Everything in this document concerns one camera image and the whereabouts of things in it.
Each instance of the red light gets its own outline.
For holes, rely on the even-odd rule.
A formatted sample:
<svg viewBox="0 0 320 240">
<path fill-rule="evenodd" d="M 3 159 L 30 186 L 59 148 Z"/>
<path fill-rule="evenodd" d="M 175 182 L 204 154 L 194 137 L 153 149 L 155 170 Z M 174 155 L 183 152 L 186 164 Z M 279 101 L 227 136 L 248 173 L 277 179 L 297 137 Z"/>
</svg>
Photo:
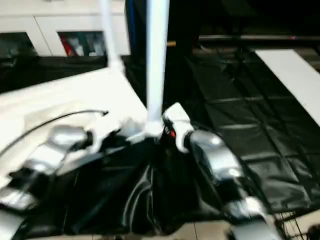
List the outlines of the red light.
<svg viewBox="0 0 320 240">
<path fill-rule="evenodd" d="M 171 137 L 175 138 L 176 137 L 176 133 L 174 131 L 170 131 L 170 135 Z"/>
</svg>

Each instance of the black fabric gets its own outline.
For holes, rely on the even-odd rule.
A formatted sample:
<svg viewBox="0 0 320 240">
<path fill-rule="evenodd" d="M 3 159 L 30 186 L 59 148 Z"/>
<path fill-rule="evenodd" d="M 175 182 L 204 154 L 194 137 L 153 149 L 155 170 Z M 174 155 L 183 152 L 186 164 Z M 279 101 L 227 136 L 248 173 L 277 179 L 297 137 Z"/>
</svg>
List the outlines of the black fabric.
<svg viewBox="0 0 320 240">
<path fill-rule="evenodd" d="M 146 103 L 145 61 L 124 59 Z M 104 58 L 16 59 L 0 67 L 1 92 L 102 68 Z M 167 54 L 163 108 L 180 102 L 195 126 L 220 134 L 270 213 L 317 208 L 320 128 L 253 53 Z M 164 137 L 164 143 L 173 144 Z M 55 197 L 29 218 L 26 236 L 165 235 L 218 220 L 223 205 L 189 155 L 148 139 L 60 177 Z"/>
<path fill-rule="evenodd" d="M 253 53 L 189 64 L 214 131 L 248 168 L 272 212 L 318 206 L 320 128 L 265 64 Z"/>
</svg>

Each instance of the silver metal part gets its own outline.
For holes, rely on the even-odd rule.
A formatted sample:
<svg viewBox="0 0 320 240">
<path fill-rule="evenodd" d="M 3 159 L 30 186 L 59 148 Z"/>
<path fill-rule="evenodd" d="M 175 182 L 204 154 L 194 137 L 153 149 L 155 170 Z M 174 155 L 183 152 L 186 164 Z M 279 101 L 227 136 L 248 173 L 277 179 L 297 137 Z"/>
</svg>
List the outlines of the silver metal part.
<svg viewBox="0 0 320 240">
<path fill-rule="evenodd" d="M 190 145 L 197 154 L 201 149 L 201 157 L 212 172 L 216 181 L 234 179 L 243 176 L 242 167 L 237 157 L 216 134 L 196 130 L 190 136 Z"/>
<path fill-rule="evenodd" d="M 11 209 L 23 211 L 34 207 L 37 203 L 38 200 L 28 192 L 11 187 L 0 189 L 0 204 Z"/>
<path fill-rule="evenodd" d="M 87 132 L 80 127 L 56 126 L 51 130 L 47 141 L 39 145 L 28 156 L 23 168 L 34 170 L 35 174 L 53 175 L 62 166 L 74 145 L 85 143 L 87 138 Z M 26 211 L 35 207 L 39 199 L 28 192 L 35 184 L 34 181 L 39 180 L 31 177 L 20 188 L 12 188 L 9 184 L 0 189 L 0 204 L 16 211 Z"/>
<path fill-rule="evenodd" d="M 12 240 L 24 220 L 24 217 L 0 210 L 0 239 Z"/>
<path fill-rule="evenodd" d="M 86 140 L 87 132 L 81 127 L 56 126 L 51 130 L 47 141 L 28 156 L 23 166 L 51 175 L 61 166 L 71 148 Z"/>
<path fill-rule="evenodd" d="M 264 219 L 255 219 L 232 228 L 235 240 L 281 240 L 276 228 Z"/>
<path fill-rule="evenodd" d="M 254 217 L 266 216 L 266 209 L 261 201 L 256 197 L 246 197 L 243 200 L 229 202 L 223 208 L 223 211 L 237 220 L 252 219 Z"/>
</svg>

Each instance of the white panel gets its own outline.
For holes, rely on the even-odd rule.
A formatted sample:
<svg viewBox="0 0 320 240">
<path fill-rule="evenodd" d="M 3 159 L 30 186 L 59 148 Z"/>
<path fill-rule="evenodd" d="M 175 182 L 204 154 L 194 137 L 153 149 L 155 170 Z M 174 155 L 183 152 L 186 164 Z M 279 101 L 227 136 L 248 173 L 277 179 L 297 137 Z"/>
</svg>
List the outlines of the white panel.
<svg viewBox="0 0 320 240">
<path fill-rule="evenodd" d="M 51 56 L 34 17 L 0 17 L 0 33 L 27 33 L 39 56 Z"/>
<path fill-rule="evenodd" d="M 35 19 L 54 56 L 67 56 L 58 32 L 102 31 L 99 15 L 38 16 Z M 125 15 L 112 15 L 112 24 L 118 53 L 129 55 L 130 48 Z"/>
<path fill-rule="evenodd" d="M 58 16 L 99 14 L 99 0 L 0 0 L 0 16 Z M 125 0 L 111 1 L 112 14 L 123 15 Z"/>
<path fill-rule="evenodd" d="M 277 78 L 320 126 L 320 75 L 294 50 L 257 50 Z"/>
</svg>

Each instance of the white cabinet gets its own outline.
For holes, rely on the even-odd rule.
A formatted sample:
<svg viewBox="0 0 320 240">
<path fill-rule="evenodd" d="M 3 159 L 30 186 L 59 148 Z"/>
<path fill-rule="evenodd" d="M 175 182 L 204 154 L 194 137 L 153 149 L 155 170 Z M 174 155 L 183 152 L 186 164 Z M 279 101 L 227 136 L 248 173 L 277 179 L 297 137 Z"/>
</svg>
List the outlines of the white cabinet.
<svg viewBox="0 0 320 240">
<path fill-rule="evenodd" d="M 0 58 L 11 55 L 51 56 L 33 16 L 0 17 Z"/>
<path fill-rule="evenodd" d="M 110 0 L 110 6 L 117 51 L 129 55 L 125 0 Z M 0 58 L 8 48 L 39 56 L 103 55 L 100 15 L 99 0 L 0 0 Z"/>
<path fill-rule="evenodd" d="M 104 47 L 102 21 L 99 15 L 36 16 L 41 32 L 53 56 L 101 55 Z M 116 49 L 129 55 L 129 37 L 124 14 L 112 15 Z"/>
</svg>

